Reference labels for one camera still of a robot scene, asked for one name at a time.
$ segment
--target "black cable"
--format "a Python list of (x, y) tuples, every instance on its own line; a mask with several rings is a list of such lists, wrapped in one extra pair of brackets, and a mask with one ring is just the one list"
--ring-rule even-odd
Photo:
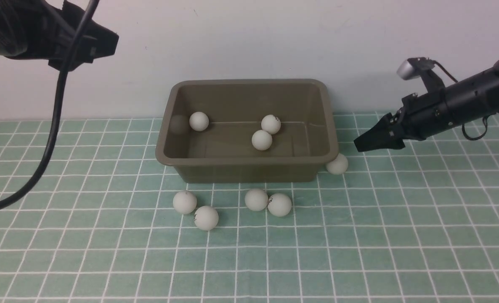
[(467, 138), (467, 140), (469, 140), (469, 141), (476, 141), (476, 140), (480, 140), (481, 138), (483, 138), (483, 137), (486, 135), (486, 133), (487, 133), (487, 129), (488, 129), (487, 119), (488, 119), (489, 117), (490, 117), (490, 116), (485, 116), (485, 117), (483, 117), (483, 118), (482, 118), (482, 123), (483, 123), (483, 126), (485, 126), (485, 127), (486, 127), (486, 130), (485, 130), (485, 132), (483, 132), (481, 135), (479, 135), (479, 136), (477, 136), (477, 137), (471, 137), (471, 136), (469, 136), (469, 135), (467, 134), (467, 131), (465, 130), (465, 128), (464, 128), (464, 124), (463, 124), (463, 126), (461, 127), (461, 130), (463, 131), (463, 136), (464, 136), (465, 138)]
[(433, 60), (433, 62), (438, 66), (440, 67), (440, 69), (448, 76), (450, 77), (451, 80), (453, 80), (453, 82), (457, 83), (459, 81), (457, 81), (457, 79), (455, 79), (455, 77), (453, 77), (448, 71), (446, 71), (446, 69), (442, 66), (442, 64), (438, 63), (438, 61), (436, 60)]
[(53, 150), (55, 149), (55, 142), (57, 140), (59, 125), (61, 124), (61, 110), (63, 109), (64, 89), (66, 86), (66, 79), (68, 77), (69, 68), (72, 64), (74, 56), (76, 55), (76, 50), (78, 48), (78, 45), (80, 44), (80, 40), (83, 37), (90, 21), (92, 20), (92, 16), (96, 11), (96, 7), (98, 7), (98, 2), (100, 2), (100, 0), (90, 0), (88, 2), (85, 13), (76, 29), (76, 35), (72, 38), (72, 42), (66, 52), (66, 55), (64, 56), (61, 69), (59, 71), (59, 78), (57, 79), (55, 104), (53, 106), (53, 118), (51, 120), (51, 129), (49, 132), (48, 143), (46, 144), (46, 148), (44, 150), (44, 155), (42, 156), (40, 163), (38, 163), (36, 171), (34, 172), (34, 174), (32, 174), (32, 177), (27, 181), (27, 183), (25, 183), (25, 185), (17, 192), (0, 201), (0, 209), (9, 207), (13, 203), (19, 201), (19, 199), (23, 198), (36, 185), (36, 183), (38, 183), (40, 177), (42, 177), (44, 171), (48, 167), (51, 155), (53, 155)]

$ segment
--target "robotic arm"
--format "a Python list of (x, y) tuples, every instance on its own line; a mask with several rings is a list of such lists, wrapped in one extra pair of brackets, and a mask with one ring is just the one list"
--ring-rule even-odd
[[(432, 71), (440, 67), (456, 83), (446, 88), (442, 79)], [(430, 136), (483, 119), (487, 132), (487, 119), (499, 114), (499, 60), (490, 69), (457, 82), (437, 61), (428, 58), (407, 59), (397, 74), (403, 80), (421, 77), (427, 93), (411, 94), (402, 99), (403, 107), (395, 114), (388, 113), (369, 131), (354, 140), (359, 152), (375, 149), (402, 149), (403, 140), (426, 140)]]
[(115, 53), (119, 36), (92, 21), (99, 1), (90, 0), (84, 11), (66, 0), (61, 10), (45, 0), (0, 0), (0, 55), (16, 60), (46, 59), (49, 66), (59, 71), (42, 159), (22, 188), (0, 201), (0, 209), (23, 198), (48, 167), (61, 123), (68, 72), (82, 63)]
[[(57, 9), (45, 0), (0, 0), (0, 56), (46, 59), (60, 71), (84, 13), (67, 1)], [(115, 54), (118, 40), (117, 34), (90, 21), (69, 71)]]

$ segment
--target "white grid line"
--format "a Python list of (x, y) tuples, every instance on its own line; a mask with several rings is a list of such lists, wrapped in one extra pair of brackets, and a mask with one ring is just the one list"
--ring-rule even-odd
[[(395, 170), (395, 163), (393, 163), (393, 161), (390, 161), (390, 163), (392, 164), (392, 167), (393, 167), (393, 169), (395, 171), (395, 177), (397, 179), (397, 183), (399, 184), (399, 188), (401, 189), (401, 195), (403, 196), (403, 199), (405, 200), (405, 206), (406, 206), (406, 209), (407, 209), (407, 213), (409, 213), (409, 220), (412, 223), (412, 225), (415, 226), (414, 220), (413, 220), (412, 214), (411, 214), (411, 209), (409, 207), (409, 204), (407, 203), (407, 197), (405, 195), (405, 191), (403, 190), (403, 188), (401, 186), (401, 182), (399, 180), (399, 175), (397, 174), (397, 171)], [(423, 264), (425, 265), (425, 267), (426, 267), (426, 269), (428, 271), (429, 270), (429, 265), (428, 265), (428, 262), (427, 262), (427, 257), (425, 255), (425, 252), (421, 248), (422, 247), (422, 245), (421, 245), (421, 239), (419, 239), (419, 235), (418, 235), (417, 229), (413, 228), (413, 230), (414, 230), (414, 235), (416, 236), (416, 241), (417, 241), (417, 243), (419, 245), (419, 251), (421, 252), (421, 255), (423, 257)], [(432, 277), (432, 275), (430, 273), (428, 273), (428, 276), (429, 276), (429, 279), (430, 279), (430, 282), (431, 282), (431, 287), (433, 288), (433, 294), (436, 295), (437, 292), (436, 292), (436, 286), (435, 286), (435, 282), (433, 280), (433, 277)], [(440, 298), (436, 298), (436, 301), (438, 303), (440, 303)]]
[[(343, 179), (343, 183), (345, 184), (345, 188), (347, 188), (347, 181), (346, 181), (344, 175), (342, 175), (342, 179)], [(354, 213), (352, 211), (352, 204), (350, 202), (349, 192), (347, 192), (347, 203), (349, 205), (350, 217), (352, 219), (352, 222), (354, 222)], [(356, 246), (354, 248), (358, 249), (358, 257), (360, 259), (361, 272), (362, 272), (362, 275), (364, 277), (365, 292), (367, 294), (367, 300), (369, 301), (369, 303), (372, 303), (371, 296), (369, 295), (370, 294), (369, 293), (369, 282), (367, 280), (367, 274), (366, 274), (366, 271), (365, 271), (364, 262), (361, 259), (361, 246), (360, 246), (360, 240), (358, 238), (358, 232), (356, 231), (356, 228), (354, 228), (354, 238), (356, 239)]]
[[(40, 125), (42, 125), (42, 123), (39, 123), (39, 124), (38, 124), (38, 127), (37, 127), (37, 129), (36, 129), (36, 131), (37, 131), (37, 132), (38, 132), (38, 130), (40, 130)], [(28, 150), (28, 149), (29, 149), (29, 148), (27, 148), (27, 149), (23, 152), (22, 159), (23, 159), (23, 157), (25, 157), (25, 155), (26, 155), (26, 153), (27, 153), (27, 150)], [(27, 197), (28, 197), (28, 194), (27, 194), (27, 195), (26, 195), (26, 196), (22, 199), (22, 201), (21, 201), (21, 202), (19, 202), (19, 203), (21, 203), (21, 205), (19, 206), (19, 208), (20, 208), (20, 209), (23, 207), (23, 203), (24, 203), (24, 201), (27, 199)], [(36, 230), (38, 230), (38, 228), (40, 227), (40, 224), (42, 224), (42, 220), (44, 219), (44, 216), (45, 216), (45, 212), (44, 212), (44, 213), (42, 213), (42, 216), (40, 217), (40, 220), (38, 221), (38, 225), (36, 226)], [(36, 236), (36, 231), (34, 232), (33, 236), (31, 237), (31, 240), (30, 240), (30, 242), (29, 242), (29, 245), (27, 245), (27, 249), (30, 249), (30, 247), (31, 247), (32, 243), (33, 243), (33, 242), (34, 242), (34, 240), (35, 240), (35, 236)], [(25, 261), (26, 256), (27, 256), (27, 250), (26, 250), (26, 251), (24, 251), (24, 253), (23, 253), (22, 259), (21, 259), (21, 261), (19, 262), (19, 266), (18, 266), (17, 272), (19, 272), (19, 269), (21, 269), (21, 267), (22, 267), (22, 265), (23, 265), (23, 262)], [(8, 294), (10, 293), (10, 291), (11, 291), (11, 289), (12, 289), (12, 286), (13, 286), (13, 284), (14, 284), (15, 280), (16, 280), (16, 277), (17, 277), (17, 272), (16, 272), (16, 274), (13, 276), (12, 281), (11, 281), (11, 283), (10, 283), (10, 284), (9, 284), (9, 286), (8, 286), (8, 289), (7, 289), (6, 293), (5, 293), (5, 297), (7, 297), (7, 296), (8, 296)]]
[[(354, 117), (354, 124), (356, 126), (356, 129), (358, 129), (358, 123), (357, 123), (356, 117)], [(364, 158), (364, 161), (365, 161), (365, 165), (367, 167), (369, 167), (369, 163), (367, 163), (367, 158)], [(371, 174), (369, 174), (369, 182), (371, 183), (371, 188), (373, 188), (373, 196), (375, 197), (377, 209), (379, 211), (380, 222), (382, 222), (382, 224), (384, 225), (384, 216), (382, 215), (382, 209), (380, 209), (379, 199), (377, 197), (377, 192), (375, 191), (375, 186), (373, 184), (373, 177), (371, 176)], [(356, 223), (354, 216), (352, 216), (352, 222)], [(384, 237), (386, 238), (386, 243), (388, 243), (388, 252), (390, 253), (390, 257), (392, 258), (393, 269), (395, 270), (395, 278), (396, 278), (397, 284), (399, 286), (399, 293), (401, 294), (401, 297), (402, 297), (401, 300), (403, 301), (403, 303), (406, 303), (405, 302), (405, 295), (403, 293), (403, 286), (401, 284), (401, 279), (399, 278), (399, 273), (397, 271), (397, 264), (395, 263), (395, 257), (393, 255), (393, 251), (392, 251), (392, 244), (390, 242), (390, 238), (388, 238), (388, 231), (386, 230), (386, 228), (384, 228)], [(365, 262), (362, 255), (360, 255), (360, 260), (361, 260), (361, 262)]]
[[(411, 146), (411, 149), (412, 149), (414, 155), (416, 155), (416, 151), (414, 149), (414, 146), (413, 146), (412, 142), (409, 142), (409, 143), (410, 143), (410, 146)], [(420, 170), (421, 170), (421, 163), (419, 162), (419, 159), (416, 158), (416, 161), (417, 161), (417, 164), (418, 164), (418, 166), (420, 167)], [(423, 181), (429, 187), (429, 183), (427, 182), (427, 177), (425, 176), (425, 173), (423, 171), (421, 171), (421, 172), (422, 172), (422, 176), (423, 176)], [(429, 191), (429, 194), (431, 196), (431, 200), (433, 201), (434, 206), (437, 207), (436, 199), (435, 199), (435, 197), (433, 195), (433, 192)], [(440, 223), (444, 224), (444, 220), (442, 219), (442, 215), (440, 215), (440, 211), (438, 211), (438, 208), (436, 209), (436, 214), (438, 215), (438, 220), (440, 221)], [(446, 230), (446, 228), (443, 228), (443, 229), (444, 229), (444, 234), (446, 235), (446, 239), (448, 240), (448, 243), (450, 244), (450, 249), (451, 249), (451, 253), (452, 253), (453, 257), (454, 257), (455, 264), (457, 265), (457, 268), (459, 269), (459, 273), (461, 274), (461, 278), (463, 279), (463, 282), (464, 282), (465, 287), (467, 289), (467, 293), (468, 293), (468, 295), (470, 297), (470, 300), (472, 301), (472, 303), (475, 303), (474, 299), (472, 297), (472, 292), (470, 291), (470, 286), (467, 283), (467, 279), (464, 276), (464, 271), (461, 269), (461, 264), (459, 263), (459, 259), (457, 257), (457, 253), (455, 251), (456, 247), (453, 246), (453, 243), (451, 242), (451, 238), (450, 238), (450, 236), (449, 236), (448, 231)]]
[[(212, 195), (210, 198), (210, 206), (213, 207), (214, 205), (214, 187), (215, 184), (212, 185)], [(203, 284), (201, 285), (201, 303), (203, 303), (204, 296), (205, 296), (205, 280), (207, 278), (207, 265), (208, 265), (208, 260), (209, 260), (209, 243), (210, 243), (210, 231), (207, 232), (207, 245), (205, 246), (205, 268), (203, 272)]]
[[(472, 164), (470, 156), (467, 154), (467, 150), (464, 148), (463, 143), (461, 143), (459, 141), (459, 145), (461, 146), (461, 149), (463, 150), (463, 152), (465, 153), (465, 155), (467, 155), (467, 161), (468, 161), (468, 163), (470, 164), (470, 166), (472, 167), (472, 169), (474, 169), (474, 165)], [(438, 150), (439, 153), (441, 153), (440, 152), (440, 148), (438, 147), (438, 145), (436, 146), (436, 149)], [(480, 187), (483, 189), (484, 192), (486, 192), (486, 189), (485, 189), (484, 184), (483, 184), (483, 182), (482, 182), (482, 180), (480, 178), (480, 175), (478, 175), (478, 172), (476, 170), (474, 170), (474, 174), (476, 175), (476, 178), (477, 178), (478, 182), (480, 182)], [(478, 241), (480, 242), (480, 244), (482, 246), (483, 253), (485, 254), (485, 256), (486, 256), (486, 258), (488, 260), (488, 264), (490, 265), (491, 269), (494, 270), (494, 266), (492, 264), (492, 260), (491, 260), (490, 256), (488, 255), (487, 249), (485, 248), (485, 246), (484, 246), (484, 244), (482, 242), (482, 238), (480, 237), (480, 233), (478, 232), (478, 228), (476, 227), (476, 224), (474, 224), (474, 222), (473, 222), (473, 220), (472, 220), (472, 218), (470, 216), (470, 213), (469, 213), (469, 211), (467, 209), (467, 205), (464, 202), (463, 195), (459, 191), (458, 191), (458, 194), (459, 194), (459, 197), (461, 198), (461, 202), (464, 205), (463, 207), (464, 207), (465, 213), (467, 214), (468, 221), (470, 222), (471, 227), (473, 228), (474, 233), (476, 234), (476, 237), (477, 237)], [(488, 194), (488, 192), (486, 192), (486, 195), (488, 196), (489, 202), (492, 204), (492, 197)], [(499, 285), (499, 276), (498, 276), (498, 274), (494, 274), (494, 277), (496, 278), (496, 280), (498, 282), (498, 285)]]
[(330, 267), (330, 280), (332, 281), (332, 293), (334, 294), (334, 297), (337, 296), (337, 291), (336, 291), (336, 281), (334, 280), (334, 267), (332, 266), (332, 255), (330, 254), (330, 242), (328, 241), (328, 230), (326, 226), (326, 218), (324, 215), (324, 207), (323, 207), (323, 202), (322, 202), (322, 194), (321, 194), (321, 185), (319, 183), (319, 179), (316, 178), (317, 180), (317, 190), (319, 191), (319, 203), (321, 204), (321, 215), (322, 215), (322, 225), (324, 227), (324, 240), (326, 241), (326, 255), (328, 257), (328, 266)]
[[(124, 137), (124, 141), (126, 142), (127, 138), (128, 138), (128, 130), (130, 129), (130, 125), (132, 125), (132, 120), (130, 120), (130, 123), (128, 123), (128, 129), (126, 129), (126, 134), (125, 134), (125, 137)], [(147, 149), (145, 149), (143, 151), (143, 155), (142, 155), (142, 159), (145, 157), (145, 153), (147, 152)], [(119, 152), (119, 159), (121, 157), (121, 154), (122, 154), (122, 148), (120, 149), (120, 152)], [(143, 161), (140, 162), (139, 164), (139, 170), (141, 170), (141, 167), (143, 165)], [(138, 180), (136, 179), (135, 180), (135, 183), (134, 183), (134, 188), (133, 188), (133, 191), (132, 191), (132, 194), (130, 196), (130, 200), (128, 201), (128, 207), (126, 209), (126, 212), (124, 214), (124, 219), (122, 221), (122, 226), (126, 226), (126, 219), (128, 218), (128, 212), (130, 211), (130, 203), (132, 202), (132, 197), (134, 196), (134, 192), (135, 192), (135, 187), (137, 186), (138, 184)], [(118, 248), (120, 247), (120, 240), (122, 239), (122, 234), (124, 232), (124, 229), (121, 229), (120, 230), (120, 233), (119, 233), (119, 238), (117, 239), (117, 245), (115, 246), (117, 249), (115, 249), (115, 253), (113, 253), (113, 260), (111, 260), (111, 265), (109, 267), (109, 274), (107, 274), (107, 280), (106, 280), (106, 285), (104, 287), (104, 292), (102, 294), (102, 297), (105, 297), (106, 294), (107, 294), (107, 290), (109, 288), (109, 281), (110, 281), (110, 278), (111, 278), (111, 272), (113, 271), (113, 266), (115, 265), (115, 262), (117, 260), (117, 251)]]
[[(72, 151), (70, 152), (69, 158), (72, 157), (74, 150), (75, 150), (75, 146), (74, 146), (74, 148), (72, 148)], [(65, 171), (67, 168), (68, 168), (68, 162), (64, 166), (63, 171)], [(59, 180), (57, 180), (57, 185), (55, 185), (55, 190), (59, 187), (59, 184), (61, 184), (61, 179), (62, 179), (62, 177), (60, 177)], [(55, 196), (55, 192), (53, 192), (51, 194), (50, 201), (49, 201), (48, 205), (53, 201), (53, 196)], [(76, 201), (74, 201), (73, 206), (72, 206), (72, 210), (70, 211), (70, 214), (68, 216), (66, 224), (64, 225), (65, 229), (68, 228), (68, 224), (70, 223), (70, 220), (72, 219), (73, 210), (76, 207), (76, 204), (77, 204), (77, 199), (76, 199)], [(59, 242), (57, 243), (57, 249), (55, 249), (55, 252), (53, 253), (53, 257), (51, 258), (51, 261), (50, 261), (50, 264), (48, 267), (48, 271), (44, 275), (44, 279), (42, 280), (42, 285), (40, 286), (40, 289), (38, 290), (37, 297), (40, 297), (42, 295), (42, 290), (44, 290), (44, 286), (48, 280), (48, 276), (49, 276), (51, 267), (53, 267), (53, 263), (55, 262), (55, 258), (57, 257), (57, 250), (59, 249), (59, 247), (61, 247), (61, 243), (63, 243), (65, 233), (66, 233), (66, 230), (63, 229), (63, 232), (61, 233), (61, 239), (59, 239)]]
[(296, 222), (296, 207), (294, 205), (294, 184), (290, 184), (290, 198), (292, 199), (292, 221), (294, 224), (294, 240), (296, 248), (296, 266), (298, 266), (298, 287), (300, 288), (300, 301), (304, 303), (303, 289), (302, 289), (302, 271), (300, 268), (300, 249), (298, 248), (298, 224)]

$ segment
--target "white wall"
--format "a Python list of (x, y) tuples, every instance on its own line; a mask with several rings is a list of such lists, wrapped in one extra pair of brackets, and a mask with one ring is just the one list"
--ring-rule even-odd
[[(499, 59), (499, 0), (103, 0), (94, 20), (117, 53), (70, 74), (65, 117), (161, 117), (174, 84), (218, 78), (313, 77), (336, 110), (395, 109), (423, 92), (395, 75), (408, 57), (459, 79)], [(56, 77), (0, 57), (0, 119), (50, 117)]]

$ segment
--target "ping pong ball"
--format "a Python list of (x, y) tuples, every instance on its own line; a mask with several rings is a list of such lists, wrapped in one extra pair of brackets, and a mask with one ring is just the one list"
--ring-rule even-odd
[(187, 215), (197, 207), (197, 197), (187, 190), (179, 191), (173, 197), (173, 207), (182, 215)]
[(281, 121), (278, 117), (274, 115), (267, 115), (266, 117), (263, 118), (261, 121), (261, 128), (271, 134), (274, 135), (277, 132), (280, 131), (281, 128)]
[(246, 192), (244, 202), (246, 202), (246, 207), (248, 207), (248, 209), (262, 211), (268, 204), (268, 194), (266, 194), (264, 190), (253, 188)]
[(291, 208), (292, 202), (286, 194), (273, 194), (268, 199), (268, 211), (276, 217), (284, 217)]
[(190, 126), (196, 132), (202, 132), (209, 126), (209, 117), (203, 112), (195, 112), (190, 116)]
[(219, 215), (217, 210), (209, 206), (201, 206), (195, 211), (195, 226), (200, 230), (209, 231), (218, 224)]
[(349, 168), (349, 160), (343, 154), (338, 154), (336, 159), (326, 164), (326, 170), (333, 175), (341, 175)]
[(267, 150), (272, 145), (272, 136), (264, 130), (257, 130), (251, 137), (251, 144), (258, 150)]

